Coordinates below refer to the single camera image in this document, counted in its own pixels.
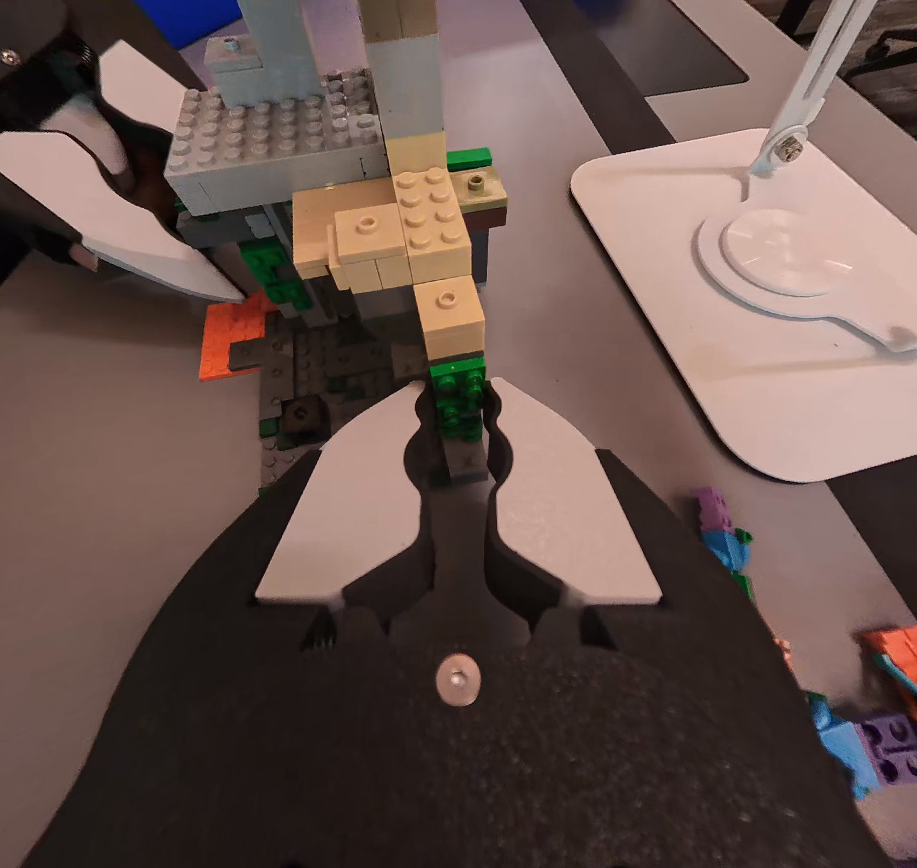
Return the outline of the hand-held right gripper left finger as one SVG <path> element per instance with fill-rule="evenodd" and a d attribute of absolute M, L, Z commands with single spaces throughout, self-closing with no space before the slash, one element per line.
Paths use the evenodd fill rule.
<path fill-rule="evenodd" d="M 315 466 L 256 590 L 262 603 L 412 607 L 433 587 L 429 449 L 414 381 L 346 423 Z"/>

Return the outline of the grey brick castle model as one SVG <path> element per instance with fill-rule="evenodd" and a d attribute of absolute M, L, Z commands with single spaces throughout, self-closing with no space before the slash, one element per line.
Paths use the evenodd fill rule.
<path fill-rule="evenodd" d="M 301 0 L 237 0 L 210 37 L 165 168 L 180 237 L 235 244 L 256 292 L 207 309 L 199 379 L 259 372 L 260 485 L 410 381 L 430 382 L 440 475 L 487 479 L 487 148 L 448 152 L 437 0 L 357 0 L 365 62 L 321 74 Z"/>

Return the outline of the pile of colourful toy figures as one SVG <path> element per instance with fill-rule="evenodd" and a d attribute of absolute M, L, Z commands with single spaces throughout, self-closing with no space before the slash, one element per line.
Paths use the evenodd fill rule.
<path fill-rule="evenodd" d="M 692 495 L 698 503 L 698 526 L 705 546 L 756 604 L 746 571 L 753 535 L 734 525 L 725 496 L 716 487 L 696 487 Z M 832 711 L 825 695 L 807 690 L 805 697 L 821 744 L 842 765 L 855 799 L 882 788 L 915 785 L 915 721 L 909 715 L 880 712 L 846 720 Z"/>

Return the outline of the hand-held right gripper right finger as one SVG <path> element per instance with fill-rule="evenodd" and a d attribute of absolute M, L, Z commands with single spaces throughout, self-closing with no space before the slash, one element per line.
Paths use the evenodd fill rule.
<path fill-rule="evenodd" d="M 496 433 L 510 449 L 495 494 L 496 531 L 523 561 L 558 579 L 562 599 L 656 605 L 662 592 L 595 446 L 572 423 L 503 378 Z"/>

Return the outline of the white book stand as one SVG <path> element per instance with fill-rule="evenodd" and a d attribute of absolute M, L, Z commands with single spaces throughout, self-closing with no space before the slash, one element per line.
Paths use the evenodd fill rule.
<path fill-rule="evenodd" d="M 653 99 L 677 143 L 587 162 L 570 188 L 717 436 L 753 469 L 808 483 L 915 455 L 915 358 L 848 325 L 751 310 L 694 237 L 740 200 L 803 52 L 743 0 L 671 0 L 745 83 Z"/>

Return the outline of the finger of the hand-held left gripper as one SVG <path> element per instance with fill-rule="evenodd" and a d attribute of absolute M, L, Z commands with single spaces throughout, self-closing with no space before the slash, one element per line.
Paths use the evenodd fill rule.
<path fill-rule="evenodd" d="M 168 134 L 191 134 L 201 94 L 119 40 L 98 60 L 101 98 L 139 126 Z"/>
<path fill-rule="evenodd" d="M 191 296 L 245 301 L 203 254 L 116 191 L 94 154 L 74 138 L 59 132 L 3 133 L 1 169 L 108 262 Z"/>

